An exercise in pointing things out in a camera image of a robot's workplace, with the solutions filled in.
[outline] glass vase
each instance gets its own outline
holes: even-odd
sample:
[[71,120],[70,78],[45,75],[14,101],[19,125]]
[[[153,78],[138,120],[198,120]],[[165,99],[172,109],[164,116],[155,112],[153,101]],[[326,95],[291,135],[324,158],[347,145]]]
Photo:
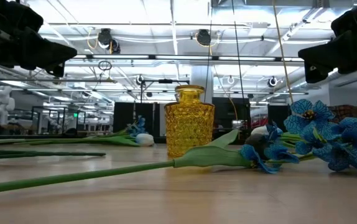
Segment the glass vase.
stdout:
[[214,105],[200,101],[203,87],[181,85],[175,91],[179,101],[165,106],[167,153],[173,158],[211,141],[215,115]]

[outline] ceiling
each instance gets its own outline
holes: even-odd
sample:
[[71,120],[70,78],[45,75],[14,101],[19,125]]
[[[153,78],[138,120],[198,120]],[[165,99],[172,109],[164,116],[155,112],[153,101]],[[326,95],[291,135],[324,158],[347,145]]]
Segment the ceiling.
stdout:
[[[101,28],[110,28],[112,36],[121,46],[125,55],[197,55],[197,56],[233,56],[236,57],[282,57],[279,50],[281,37],[285,57],[297,58],[301,49],[328,42],[333,37],[331,21],[351,9],[357,1],[325,1],[331,7],[318,7],[313,0],[277,0],[277,20],[280,35],[274,17],[271,1],[235,0],[234,13],[231,1],[211,0],[30,0],[29,5],[44,18],[44,25],[39,34],[51,41],[69,45],[79,54],[108,55],[105,49],[96,45],[97,33]],[[212,44],[201,46],[195,35],[199,29],[210,29]],[[241,61],[241,76],[244,91],[275,92],[286,91],[285,70],[282,62]],[[138,90],[136,78],[142,75],[147,80],[173,79],[189,80],[194,66],[210,65],[214,76],[215,96],[223,96],[222,90],[241,90],[240,72],[237,60],[208,62],[208,60],[138,60],[135,58],[107,59],[112,64],[110,71],[98,68],[96,59],[74,58],[65,67],[66,79],[80,82],[63,82],[55,85],[51,82],[31,82],[37,88],[63,88],[63,95],[74,101],[88,101],[80,92],[69,92],[78,86],[99,91],[99,100],[134,101],[140,93],[128,93],[126,90]],[[31,79],[52,78],[37,69],[31,73],[15,68],[5,73],[4,78],[17,72],[16,77]],[[288,63],[289,83],[298,83],[304,79],[302,62]],[[275,88],[270,88],[267,81],[272,76],[278,80]],[[110,77],[117,83],[94,80],[107,80]],[[148,101],[174,100],[174,88],[177,83],[164,84],[155,82],[148,87],[152,90],[170,92],[144,97]],[[39,91],[48,96],[57,95],[52,91]],[[303,88],[294,92],[305,92]],[[274,101],[287,95],[269,97],[258,94],[257,100]],[[231,94],[230,97],[241,97]]]

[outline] table surface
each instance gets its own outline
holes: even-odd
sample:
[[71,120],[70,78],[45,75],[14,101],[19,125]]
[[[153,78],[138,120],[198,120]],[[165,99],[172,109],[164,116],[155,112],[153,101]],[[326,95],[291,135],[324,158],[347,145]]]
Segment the table surface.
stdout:
[[[0,149],[107,153],[1,159],[0,182],[167,160],[163,144]],[[1,192],[0,223],[354,224],[357,171],[334,173],[319,159],[286,164],[276,175],[229,167],[149,170]]]

